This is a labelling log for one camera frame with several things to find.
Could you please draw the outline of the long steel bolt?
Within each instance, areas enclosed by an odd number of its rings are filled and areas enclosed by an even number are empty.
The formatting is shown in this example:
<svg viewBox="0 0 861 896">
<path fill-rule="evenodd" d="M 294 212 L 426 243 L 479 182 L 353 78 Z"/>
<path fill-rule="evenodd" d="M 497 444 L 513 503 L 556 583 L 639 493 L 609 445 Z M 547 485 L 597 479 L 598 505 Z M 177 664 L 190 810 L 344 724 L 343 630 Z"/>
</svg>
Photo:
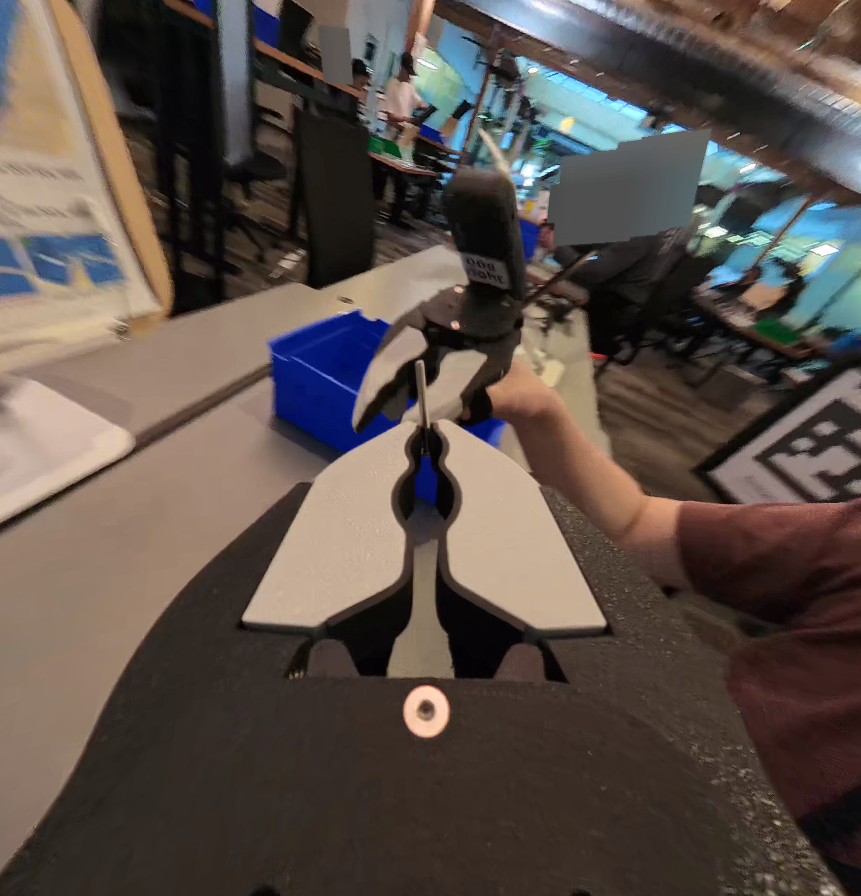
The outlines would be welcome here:
<svg viewBox="0 0 861 896">
<path fill-rule="evenodd" d="M 414 377 L 416 386 L 415 409 L 418 414 L 422 437 L 422 454 L 425 457 L 431 455 L 431 416 L 428 400 L 428 382 L 425 362 L 418 359 L 414 363 Z"/>
</svg>

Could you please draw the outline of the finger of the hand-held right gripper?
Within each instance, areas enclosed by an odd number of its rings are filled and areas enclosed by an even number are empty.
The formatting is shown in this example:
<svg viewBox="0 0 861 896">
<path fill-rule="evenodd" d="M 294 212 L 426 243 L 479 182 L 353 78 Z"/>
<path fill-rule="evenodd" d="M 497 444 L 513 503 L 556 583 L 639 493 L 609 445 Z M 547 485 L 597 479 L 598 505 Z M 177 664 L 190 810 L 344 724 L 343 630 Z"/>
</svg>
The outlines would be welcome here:
<svg viewBox="0 0 861 896">
<path fill-rule="evenodd" d="M 405 314 L 386 330 L 363 375 L 352 415 L 353 430 L 364 431 L 378 416 L 389 420 L 424 423 L 420 405 L 416 365 L 430 358 L 431 345 L 425 332 L 424 314 Z"/>
<path fill-rule="evenodd" d="M 480 350 L 435 351 L 435 375 L 423 392 L 423 423 L 458 420 L 487 375 L 489 356 Z"/>
</svg>

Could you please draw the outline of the black ceiling duct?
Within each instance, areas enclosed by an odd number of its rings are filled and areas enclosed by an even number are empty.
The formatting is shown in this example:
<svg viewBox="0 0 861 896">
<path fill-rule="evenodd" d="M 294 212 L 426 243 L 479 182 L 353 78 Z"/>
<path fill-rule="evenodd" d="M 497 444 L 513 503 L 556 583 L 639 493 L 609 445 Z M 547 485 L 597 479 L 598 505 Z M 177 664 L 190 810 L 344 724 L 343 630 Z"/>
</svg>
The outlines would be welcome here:
<svg viewBox="0 0 861 896">
<path fill-rule="evenodd" d="M 861 196 L 861 102 L 752 36 L 650 2 L 437 2 L 437 14 L 799 177 Z"/>
</svg>

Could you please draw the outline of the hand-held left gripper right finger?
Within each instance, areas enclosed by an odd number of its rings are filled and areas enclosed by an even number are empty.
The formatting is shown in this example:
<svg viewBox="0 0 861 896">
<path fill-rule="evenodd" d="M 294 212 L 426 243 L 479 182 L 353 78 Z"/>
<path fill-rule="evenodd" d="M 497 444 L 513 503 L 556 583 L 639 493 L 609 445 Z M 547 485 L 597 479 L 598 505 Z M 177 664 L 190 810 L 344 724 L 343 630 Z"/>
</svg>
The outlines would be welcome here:
<svg viewBox="0 0 861 896">
<path fill-rule="evenodd" d="M 456 678 L 565 678 L 553 642 L 608 621 L 541 487 L 499 449 L 447 420 L 433 427 L 435 605 Z"/>
</svg>

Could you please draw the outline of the person's right hand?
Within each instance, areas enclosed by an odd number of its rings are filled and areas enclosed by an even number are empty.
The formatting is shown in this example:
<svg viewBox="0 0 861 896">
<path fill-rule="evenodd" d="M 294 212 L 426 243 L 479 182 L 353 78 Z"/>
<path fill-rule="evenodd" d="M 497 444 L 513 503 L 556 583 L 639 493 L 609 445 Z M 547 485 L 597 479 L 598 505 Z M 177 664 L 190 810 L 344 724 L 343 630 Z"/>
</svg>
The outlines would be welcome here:
<svg viewBox="0 0 861 896">
<path fill-rule="evenodd" d="M 541 420 L 563 410 L 559 394 L 524 360 L 512 360 L 508 372 L 486 389 L 492 417 L 510 424 Z"/>
</svg>

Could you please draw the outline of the papers on wooden table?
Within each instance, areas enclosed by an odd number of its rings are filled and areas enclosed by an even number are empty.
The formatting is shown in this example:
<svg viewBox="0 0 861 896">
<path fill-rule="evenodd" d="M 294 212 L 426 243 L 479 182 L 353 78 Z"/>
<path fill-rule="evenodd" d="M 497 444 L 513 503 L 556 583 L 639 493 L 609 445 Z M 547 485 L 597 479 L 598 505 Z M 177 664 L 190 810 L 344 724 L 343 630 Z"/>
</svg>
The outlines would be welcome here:
<svg viewBox="0 0 861 896">
<path fill-rule="evenodd" d="M 78 13 L 0 1 L 0 374 L 142 332 L 173 298 Z"/>
</svg>

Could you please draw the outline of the blue plastic bin with divider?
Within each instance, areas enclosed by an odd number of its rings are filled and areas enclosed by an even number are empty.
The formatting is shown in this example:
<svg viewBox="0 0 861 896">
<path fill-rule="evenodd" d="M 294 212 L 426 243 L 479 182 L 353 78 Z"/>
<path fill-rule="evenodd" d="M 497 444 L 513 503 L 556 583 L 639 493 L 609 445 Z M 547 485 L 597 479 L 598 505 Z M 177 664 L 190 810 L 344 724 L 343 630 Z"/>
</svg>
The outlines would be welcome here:
<svg viewBox="0 0 861 896">
<path fill-rule="evenodd" d="M 314 322 L 269 342 L 275 411 L 280 420 L 344 453 L 314 481 L 312 501 L 322 507 L 339 506 L 346 517 L 358 512 L 401 519 L 414 499 L 435 504 L 439 482 L 451 477 L 444 491 L 482 493 L 514 462 L 499 451 L 503 424 L 484 422 L 481 433 L 463 432 L 449 423 L 441 442 L 453 469 L 438 472 L 432 461 L 414 460 L 410 443 L 418 435 L 403 422 L 403 411 L 389 419 L 383 411 L 364 431 L 354 430 L 358 387 L 369 368 L 385 322 L 365 318 L 358 311 Z"/>
</svg>

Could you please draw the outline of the framed marker sign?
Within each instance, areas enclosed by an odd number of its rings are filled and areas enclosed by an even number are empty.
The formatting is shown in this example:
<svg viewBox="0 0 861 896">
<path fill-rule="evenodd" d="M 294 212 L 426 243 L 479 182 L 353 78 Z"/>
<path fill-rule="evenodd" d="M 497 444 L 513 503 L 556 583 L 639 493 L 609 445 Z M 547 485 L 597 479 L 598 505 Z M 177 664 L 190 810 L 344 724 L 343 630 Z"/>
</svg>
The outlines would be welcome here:
<svg viewBox="0 0 861 896">
<path fill-rule="evenodd" d="M 693 473 L 728 504 L 861 498 L 861 355 L 792 390 Z"/>
</svg>

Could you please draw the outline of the black framed easel board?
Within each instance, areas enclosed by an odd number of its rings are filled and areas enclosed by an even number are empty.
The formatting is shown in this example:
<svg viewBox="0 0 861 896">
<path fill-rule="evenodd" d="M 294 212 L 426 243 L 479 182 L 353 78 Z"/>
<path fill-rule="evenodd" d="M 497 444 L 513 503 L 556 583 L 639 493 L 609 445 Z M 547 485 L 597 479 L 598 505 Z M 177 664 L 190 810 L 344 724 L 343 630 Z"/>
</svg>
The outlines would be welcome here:
<svg viewBox="0 0 861 896">
<path fill-rule="evenodd" d="M 251 1 L 216 1 L 214 25 L 223 162 L 238 168 L 254 154 L 254 44 Z"/>
</svg>

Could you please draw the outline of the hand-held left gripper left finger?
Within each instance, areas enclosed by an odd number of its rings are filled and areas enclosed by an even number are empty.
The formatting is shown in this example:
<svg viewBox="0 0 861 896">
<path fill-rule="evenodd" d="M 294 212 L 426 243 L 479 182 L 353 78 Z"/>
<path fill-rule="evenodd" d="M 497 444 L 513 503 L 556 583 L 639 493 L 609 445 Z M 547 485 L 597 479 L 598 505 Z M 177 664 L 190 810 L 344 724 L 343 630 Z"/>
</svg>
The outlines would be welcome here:
<svg viewBox="0 0 861 896">
<path fill-rule="evenodd" d="M 307 489 L 242 616 L 255 632 L 347 647 L 384 678 L 414 603 L 414 478 L 423 439 L 401 423 L 341 455 Z"/>
</svg>

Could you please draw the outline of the person's right forearm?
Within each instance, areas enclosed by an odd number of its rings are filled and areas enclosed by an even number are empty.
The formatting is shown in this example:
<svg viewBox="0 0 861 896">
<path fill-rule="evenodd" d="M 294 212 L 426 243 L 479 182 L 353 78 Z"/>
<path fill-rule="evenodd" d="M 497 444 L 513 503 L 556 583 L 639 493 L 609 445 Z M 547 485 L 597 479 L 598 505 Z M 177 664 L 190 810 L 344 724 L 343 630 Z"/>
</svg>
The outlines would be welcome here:
<svg viewBox="0 0 861 896">
<path fill-rule="evenodd" d="M 645 493 L 576 426 L 557 396 L 509 419 L 533 473 L 655 582 L 688 588 L 680 557 L 683 502 Z"/>
</svg>

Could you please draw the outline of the black office chair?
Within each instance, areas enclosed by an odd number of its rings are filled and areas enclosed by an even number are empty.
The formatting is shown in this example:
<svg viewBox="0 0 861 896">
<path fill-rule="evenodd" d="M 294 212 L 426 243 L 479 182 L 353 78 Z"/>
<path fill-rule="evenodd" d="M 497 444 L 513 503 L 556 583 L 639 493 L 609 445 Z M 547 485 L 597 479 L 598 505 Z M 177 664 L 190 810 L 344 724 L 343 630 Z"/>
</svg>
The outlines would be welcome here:
<svg viewBox="0 0 861 896">
<path fill-rule="evenodd" d="M 344 120 L 302 113 L 297 174 L 307 231 L 307 284 L 332 286 L 369 271 L 376 203 L 368 133 Z"/>
</svg>

